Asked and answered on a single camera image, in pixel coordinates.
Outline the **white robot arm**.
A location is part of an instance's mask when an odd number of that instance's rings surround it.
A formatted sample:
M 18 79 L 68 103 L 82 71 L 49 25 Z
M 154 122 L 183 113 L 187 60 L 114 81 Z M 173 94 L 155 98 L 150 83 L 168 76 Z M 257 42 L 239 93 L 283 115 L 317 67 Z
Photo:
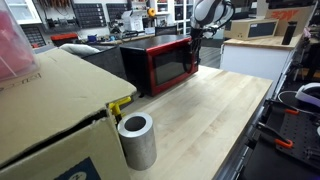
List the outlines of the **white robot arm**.
M 191 22 L 191 52 L 194 61 L 200 64 L 199 51 L 205 32 L 215 34 L 225 26 L 234 16 L 235 7 L 230 0 L 195 0 Z

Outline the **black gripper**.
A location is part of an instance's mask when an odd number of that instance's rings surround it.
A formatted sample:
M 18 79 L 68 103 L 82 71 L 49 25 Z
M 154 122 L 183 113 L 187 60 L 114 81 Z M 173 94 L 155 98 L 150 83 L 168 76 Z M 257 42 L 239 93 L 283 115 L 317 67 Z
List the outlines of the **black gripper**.
M 199 51 L 201 49 L 201 46 L 198 44 L 195 49 L 195 44 L 197 43 L 198 40 L 201 39 L 201 35 L 202 35 L 201 29 L 191 28 L 191 31 L 190 31 L 190 36 L 191 36 L 190 49 L 191 50 L 190 51 L 191 51 L 193 57 L 195 58 L 197 65 L 199 65 L 201 62 L 201 58 L 199 55 Z

